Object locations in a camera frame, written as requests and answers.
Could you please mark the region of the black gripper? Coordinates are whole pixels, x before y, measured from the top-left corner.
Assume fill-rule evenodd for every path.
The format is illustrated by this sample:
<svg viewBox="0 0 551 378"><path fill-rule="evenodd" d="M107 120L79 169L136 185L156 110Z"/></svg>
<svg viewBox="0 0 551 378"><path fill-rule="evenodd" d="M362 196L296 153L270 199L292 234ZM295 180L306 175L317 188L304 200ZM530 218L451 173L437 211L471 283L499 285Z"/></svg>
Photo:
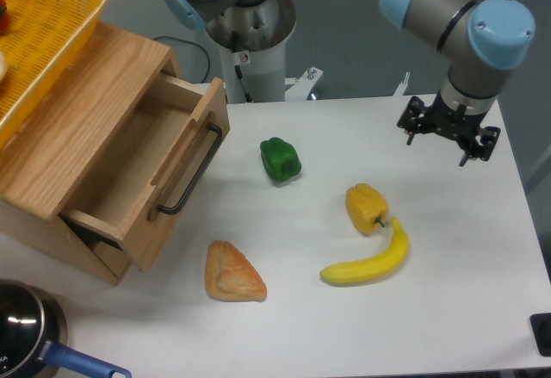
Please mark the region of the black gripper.
<svg viewBox="0 0 551 378"><path fill-rule="evenodd" d="M459 165L464 166L468 160L488 161L498 142L499 127L480 128L485 116L486 112L470 115L467 108L451 108L440 93L429 108L421 98L412 96L397 121L397 127L406 134L408 146L416 135L427 133L456 141L463 151Z"/></svg>

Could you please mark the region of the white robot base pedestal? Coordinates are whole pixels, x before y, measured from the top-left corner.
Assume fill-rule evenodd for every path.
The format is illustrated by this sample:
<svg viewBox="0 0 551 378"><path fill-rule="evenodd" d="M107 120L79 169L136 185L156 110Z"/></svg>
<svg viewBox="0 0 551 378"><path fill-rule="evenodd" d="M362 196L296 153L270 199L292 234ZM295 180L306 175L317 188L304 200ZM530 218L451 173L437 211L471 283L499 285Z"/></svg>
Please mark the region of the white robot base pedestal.
<svg viewBox="0 0 551 378"><path fill-rule="evenodd" d="M295 25L292 0L234 5L207 24L220 53L228 103L285 99L286 43Z"/></svg>

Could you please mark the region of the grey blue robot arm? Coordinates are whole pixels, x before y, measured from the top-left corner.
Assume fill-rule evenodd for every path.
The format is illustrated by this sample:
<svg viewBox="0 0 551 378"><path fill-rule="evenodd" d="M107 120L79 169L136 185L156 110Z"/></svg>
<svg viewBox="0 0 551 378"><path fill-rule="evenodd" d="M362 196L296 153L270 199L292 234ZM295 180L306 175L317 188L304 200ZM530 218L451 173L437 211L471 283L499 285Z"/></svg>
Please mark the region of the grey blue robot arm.
<svg viewBox="0 0 551 378"><path fill-rule="evenodd" d="M296 26L292 0L164 0L186 28L217 45L231 103L277 102L288 95L285 45ZM514 0L379 0L394 26L410 31L450 63L431 105L414 96L398 125L409 136L453 140L465 160L488 160L500 131L481 122L520 66L536 32Z"/></svg>

